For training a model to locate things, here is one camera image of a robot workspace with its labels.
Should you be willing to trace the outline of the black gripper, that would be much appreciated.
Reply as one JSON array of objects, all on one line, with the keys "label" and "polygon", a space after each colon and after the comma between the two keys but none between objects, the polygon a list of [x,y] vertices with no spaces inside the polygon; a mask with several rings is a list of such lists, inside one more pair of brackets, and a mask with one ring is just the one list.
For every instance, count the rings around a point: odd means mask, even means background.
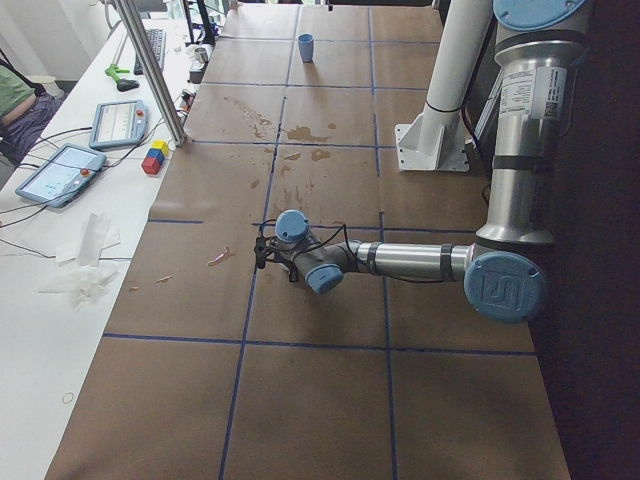
[{"label": "black gripper", "polygon": [[267,263],[283,265],[288,272],[288,280],[291,283],[299,281],[299,271],[291,260],[291,253],[279,246],[276,237],[265,237],[260,234],[254,245],[255,268],[265,269]]}]

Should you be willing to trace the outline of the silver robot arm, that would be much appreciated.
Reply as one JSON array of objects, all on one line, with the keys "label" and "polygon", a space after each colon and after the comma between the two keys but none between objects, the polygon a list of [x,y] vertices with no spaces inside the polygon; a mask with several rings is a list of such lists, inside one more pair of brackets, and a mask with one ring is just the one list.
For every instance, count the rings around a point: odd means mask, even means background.
[{"label": "silver robot arm", "polygon": [[488,213],[471,245],[321,240],[298,210],[258,236],[255,265],[282,265],[323,294],[348,273],[410,283],[461,282],[470,305],[496,321],[535,318],[550,288],[540,258],[554,239],[544,224],[571,81],[586,51],[589,1],[454,1],[422,112],[396,128],[404,171],[461,171],[461,111],[483,41],[499,65],[497,130]]}]

